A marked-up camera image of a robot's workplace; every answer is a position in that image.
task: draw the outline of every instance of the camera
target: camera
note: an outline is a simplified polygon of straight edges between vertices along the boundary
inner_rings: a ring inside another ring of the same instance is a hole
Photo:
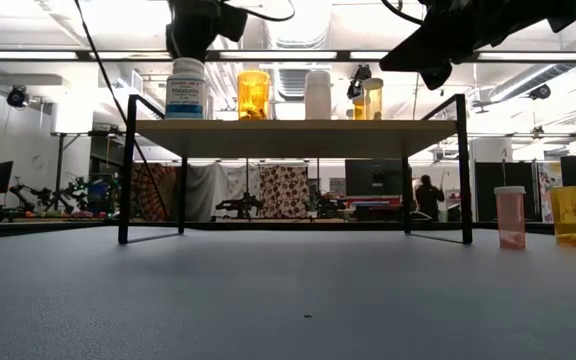
[[[535,90],[529,92],[528,97],[533,100],[537,99],[544,100],[548,99],[550,97],[550,94],[552,94],[552,92],[550,91],[550,87],[548,85],[542,85],[536,88]]]
[[[28,107],[30,96],[26,92],[26,87],[23,85],[14,85],[10,93],[8,93],[6,102],[15,109],[25,109]]]

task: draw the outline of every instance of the label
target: label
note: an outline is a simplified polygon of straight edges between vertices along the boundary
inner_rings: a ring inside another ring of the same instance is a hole
[[[166,119],[203,119],[206,82],[170,79],[166,85]]]

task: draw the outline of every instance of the poster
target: poster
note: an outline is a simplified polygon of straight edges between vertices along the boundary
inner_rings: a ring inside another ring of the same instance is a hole
[[[541,197],[541,219],[545,223],[554,222],[550,190],[563,186],[561,176],[561,163],[540,163],[539,169],[539,195]]]

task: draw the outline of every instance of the white bottle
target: white bottle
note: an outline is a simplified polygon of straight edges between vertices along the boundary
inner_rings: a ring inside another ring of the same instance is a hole
[[[306,120],[330,120],[332,98],[330,74],[326,71],[311,71],[306,75]]]
[[[203,119],[206,109],[204,64],[191,58],[173,63],[166,83],[166,120]]]

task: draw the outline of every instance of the wooden shelf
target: wooden shelf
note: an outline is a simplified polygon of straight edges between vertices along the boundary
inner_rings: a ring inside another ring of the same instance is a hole
[[[191,158],[400,158],[456,129],[456,121],[137,121],[141,136]]]

